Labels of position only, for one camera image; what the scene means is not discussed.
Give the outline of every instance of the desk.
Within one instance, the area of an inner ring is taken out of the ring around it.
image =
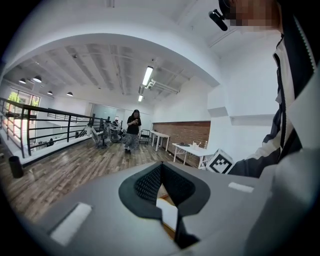
[[[199,165],[198,165],[198,169],[202,169],[205,167],[205,162],[207,162],[208,160],[204,160],[205,156],[211,156],[214,155],[216,151],[212,151],[212,150],[208,150],[208,149],[204,149],[202,147],[199,147],[198,149],[194,149],[192,147],[191,144],[189,144],[190,146],[180,146],[177,143],[172,143],[172,145],[175,146],[175,151],[174,151],[174,158],[173,161],[176,161],[176,156],[177,155],[184,155],[184,162],[183,164],[186,163],[186,158],[187,158],[187,153],[189,152],[190,154],[193,154],[197,157],[200,157],[200,161],[199,161]]]
[[[167,151],[167,150],[168,150],[168,145],[169,145],[169,138],[170,138],[170,136],[169,136],[169,135],[166,135],[166,134],[162,134],[162,133],[157,132],[157,131],[154,131],[154,130],[151,130],[150,133],[153,134],[152,147],[154,146],[155,136],[158,137],[158,139],[156,140],[155,151],[158,151],[159,138],[161,138],[161,145],[162,145],[162,140],[163,140],[163,138],[168,138],[168,139],[166,140],[166,147],[165,147],[165,151]]]

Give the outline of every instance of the black cylinder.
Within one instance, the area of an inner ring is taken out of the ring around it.
[[[15,179],[21,178],[24,175],[24,171],[22,170],[22,165],[18,156],[11,156],[9,158],[9,165],[11,168],[12,176]]]

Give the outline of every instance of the woman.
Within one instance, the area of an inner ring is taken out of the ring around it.
[[[131,154],[131,150],[139,149],[139,133],[141,129],[141,120],[139,110],[133,111],[127,121],[128,129],[126,136],[123,138],[124,152]]]

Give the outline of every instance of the person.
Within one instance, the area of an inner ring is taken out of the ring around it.
[[[126,136],[123,139],[124,152],[131,154],[131,150],[139,149],[139,133],[141,130],[141,120],[140,112],[135,109],[131,116],[129,116],[126,122],[128,129],[126,131]]]
[[[54,139],[51,138],[51,139],[49,140],[49,143],[46,145],[46,147],[51,147],[51,146],[53,146],[53,145],[54,145]]]
[[[114,121],[112,122],[112,124],[113,124],[114,126],[118,127],[118,120],[117,120],[117,119],[114,120]]]
[[[319,66],[320,41],[314,31],[318,24],[317,8],[311,2],[295,0],[219,0],[219,7],[223,17],[233,25],[281,33],[273,55],[277,64],[279,109],[271,132],[255,154],[237,162],[229,172],[259,178],[265,167],[302,148],[288,109]]]

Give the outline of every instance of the fluorescent light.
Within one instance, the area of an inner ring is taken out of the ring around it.
[[[142,84],[144,86],[146,86],[148,84],[149,78],[150,78],[151,73],[152,73],[153,70],[154,70],[154,68],[151,67],[151,66],[148,66],[146,68],[146,72],[145,72],[144,79],[143,79],[143,82],[142,82]]]

